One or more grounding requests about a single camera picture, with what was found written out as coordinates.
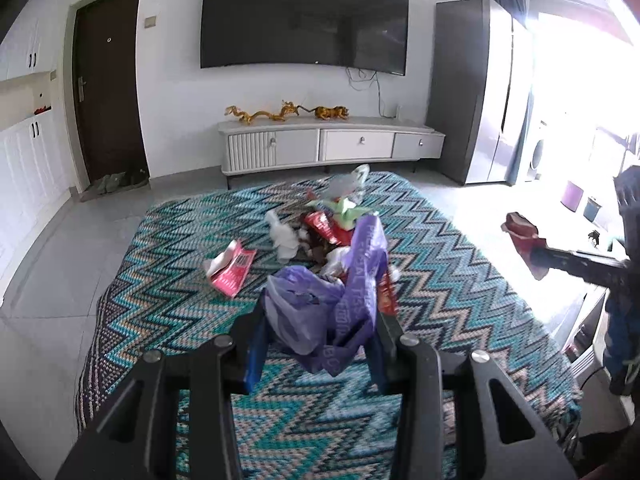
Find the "golden dragon figurine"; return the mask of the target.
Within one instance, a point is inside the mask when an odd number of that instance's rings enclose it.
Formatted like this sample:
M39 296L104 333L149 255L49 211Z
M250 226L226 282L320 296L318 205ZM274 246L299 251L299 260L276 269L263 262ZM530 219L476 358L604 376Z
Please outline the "golden dragon figurine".
M258 110L255 113L249 113L246 110L241 110L239 107L235 105L227 106L224 109L224 114L226 116L234 116L238 118L239 122L242 124L250 125L256 119L266 118L271 120L272 122L284 122L288 116L298 115L298 106L290 101L283 101L280 110L277 113L268 112L268 110Z

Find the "clear plastic bag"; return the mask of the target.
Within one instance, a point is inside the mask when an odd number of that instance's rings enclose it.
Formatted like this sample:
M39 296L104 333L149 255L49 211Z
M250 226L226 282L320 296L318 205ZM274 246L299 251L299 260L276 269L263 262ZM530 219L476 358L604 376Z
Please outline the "clear plastic bag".
M370 166L362 164L357 166L349 174L342 174L331 179L324 191L324 197L328 200L339 202L342 198L348 198L359 205L366 190L367 178L370 174Z

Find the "red snack bag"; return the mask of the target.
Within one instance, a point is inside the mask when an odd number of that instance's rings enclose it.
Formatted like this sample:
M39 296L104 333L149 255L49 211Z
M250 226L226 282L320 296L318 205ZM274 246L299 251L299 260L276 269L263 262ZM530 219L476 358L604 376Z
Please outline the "red snack bag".
M348 247L354 231L346 231L323 211L303 212L300 226L306 231L311 247Z

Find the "shoes by door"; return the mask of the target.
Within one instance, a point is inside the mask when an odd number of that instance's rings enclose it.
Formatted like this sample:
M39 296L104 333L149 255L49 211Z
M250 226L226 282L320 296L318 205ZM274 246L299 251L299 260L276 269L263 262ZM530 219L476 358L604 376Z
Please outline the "shoes by door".
M148 182L148 174L143 169L127 170L104 176L98 183L96 192L99 195L112 194L127 188L138 188Z

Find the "white crumpled tissue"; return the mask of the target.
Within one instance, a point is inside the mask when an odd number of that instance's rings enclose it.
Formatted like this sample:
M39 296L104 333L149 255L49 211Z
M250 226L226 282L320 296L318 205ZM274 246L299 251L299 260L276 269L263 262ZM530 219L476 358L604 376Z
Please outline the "white crumpled tissue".
M278 215L270 210L265 214L269 224L269 235L273 248L277 251L278 260L287 263L292 260L299 248L297 233L286 223L282 223Z

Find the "white TV cabinet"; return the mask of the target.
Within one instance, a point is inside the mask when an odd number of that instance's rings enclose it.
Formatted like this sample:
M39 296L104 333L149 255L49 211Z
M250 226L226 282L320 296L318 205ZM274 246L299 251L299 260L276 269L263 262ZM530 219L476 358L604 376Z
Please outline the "white TV cabinet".
M430 127L379 117L221 122L217 131L224 144L221 171L227 178L356 162L439 159L445 143L445 136Z

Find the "grey tall wardrobe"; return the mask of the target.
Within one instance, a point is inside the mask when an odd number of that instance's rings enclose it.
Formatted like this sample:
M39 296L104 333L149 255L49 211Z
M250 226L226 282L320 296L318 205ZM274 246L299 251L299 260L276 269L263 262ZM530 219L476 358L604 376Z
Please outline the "grey tall wardrobe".
M525 122L525 27L495 0L439 2L426 123L445 136L439 170L506 183Z

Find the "zigzag teal knitted blanket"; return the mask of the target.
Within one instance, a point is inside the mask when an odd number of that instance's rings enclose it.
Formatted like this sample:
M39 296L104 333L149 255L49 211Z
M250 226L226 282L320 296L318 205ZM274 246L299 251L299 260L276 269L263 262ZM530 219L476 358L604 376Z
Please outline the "zigzag teal knitted blanket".
M480 251L406 179L367 177L348 232L328 180L266 184L153 206L96 307L79 379L86 429L145 351L178 356L266 305L262 380L233 398L249 479L386 479L400 419L364 356L375 315L435 349L484 350L556 442L576 428L570 363Z

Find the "pink red paper box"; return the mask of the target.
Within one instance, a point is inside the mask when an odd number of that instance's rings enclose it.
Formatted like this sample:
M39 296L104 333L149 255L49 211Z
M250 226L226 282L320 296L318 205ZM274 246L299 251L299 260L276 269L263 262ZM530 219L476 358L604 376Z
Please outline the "pink red paper box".
M256 252L256 249L244 248L240 240L232 240L215 258L203 261L207 281L217 292L235 298L243 287Z

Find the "dark brown entrance door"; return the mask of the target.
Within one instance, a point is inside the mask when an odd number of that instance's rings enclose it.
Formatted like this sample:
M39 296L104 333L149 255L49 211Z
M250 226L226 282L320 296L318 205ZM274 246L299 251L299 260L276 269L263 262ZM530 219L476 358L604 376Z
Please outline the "dark brown entrance door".
M76 12L76 124L88 177L143 169L149 177L136 81L139 0L96 0Z

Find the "golden tiger figurine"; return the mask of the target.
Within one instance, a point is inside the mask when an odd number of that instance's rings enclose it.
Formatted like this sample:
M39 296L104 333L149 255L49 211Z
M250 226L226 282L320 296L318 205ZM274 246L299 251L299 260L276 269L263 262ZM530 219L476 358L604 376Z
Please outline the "golden tiger figurine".
M349 110L344 106L316 106L314 108L306 108L301 105L297 107L299 110L303 110L305 113L314 115L315 118L320 120L333 120L341 119L346 120L349 118Z

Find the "black wall television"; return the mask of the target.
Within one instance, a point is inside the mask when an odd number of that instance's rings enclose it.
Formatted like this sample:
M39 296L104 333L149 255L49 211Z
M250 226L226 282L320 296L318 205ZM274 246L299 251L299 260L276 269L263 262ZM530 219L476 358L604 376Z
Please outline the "black wall television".
M409 0L203 0L201 66L406 72Z

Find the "white shoe cabinet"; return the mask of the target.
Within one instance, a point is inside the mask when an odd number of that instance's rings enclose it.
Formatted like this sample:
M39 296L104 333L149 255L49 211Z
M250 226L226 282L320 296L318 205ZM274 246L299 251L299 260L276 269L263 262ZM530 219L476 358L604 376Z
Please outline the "white shoe cabinet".
M30 4L1 45L1 81L48 78L60 38L53 3ZM43 92L1 129L1 269L6 270L32 229L70 184L54 114Z

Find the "dark red snack wrapper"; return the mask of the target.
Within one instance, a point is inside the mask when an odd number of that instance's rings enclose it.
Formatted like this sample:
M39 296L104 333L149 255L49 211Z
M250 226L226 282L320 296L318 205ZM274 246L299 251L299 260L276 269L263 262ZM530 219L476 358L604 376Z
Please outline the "dark red snack wrapper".
M510 236L516 252L521 256L534 279L542 280L549 269L533 263L532 253L535 249L547 248L548 244L545 238L539 236L538 228L518 212L509 212L501 229Z

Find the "purple stool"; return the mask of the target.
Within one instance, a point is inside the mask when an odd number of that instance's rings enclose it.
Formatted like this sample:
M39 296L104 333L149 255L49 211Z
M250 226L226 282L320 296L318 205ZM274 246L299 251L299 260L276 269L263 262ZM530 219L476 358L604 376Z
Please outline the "purple stool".
M576 212L584 196L584 190L573 181L568 181L564 188L561 204L570 211Z

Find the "green paper wrapper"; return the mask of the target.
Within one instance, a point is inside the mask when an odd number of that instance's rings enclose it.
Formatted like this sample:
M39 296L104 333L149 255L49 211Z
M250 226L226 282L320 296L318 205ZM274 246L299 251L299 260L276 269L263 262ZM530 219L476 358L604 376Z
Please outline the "green paper wrapper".
M315 210L329 211L334 222L345 231L355 229L356 222L360 217L374 214L372 209L359 206L348 197L341 197L337 202L335 200L311 200L307 206Z

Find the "purple plastic bag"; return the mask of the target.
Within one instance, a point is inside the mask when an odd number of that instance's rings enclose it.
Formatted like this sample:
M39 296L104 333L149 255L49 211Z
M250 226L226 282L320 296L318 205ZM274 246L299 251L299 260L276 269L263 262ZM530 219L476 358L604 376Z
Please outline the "purple plastic bag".
M309 373L341 374L374 334L378 282L388 268L378 216L357 220L343 261L345 281L304 266L286 266L266 281L264 309L274 340Z

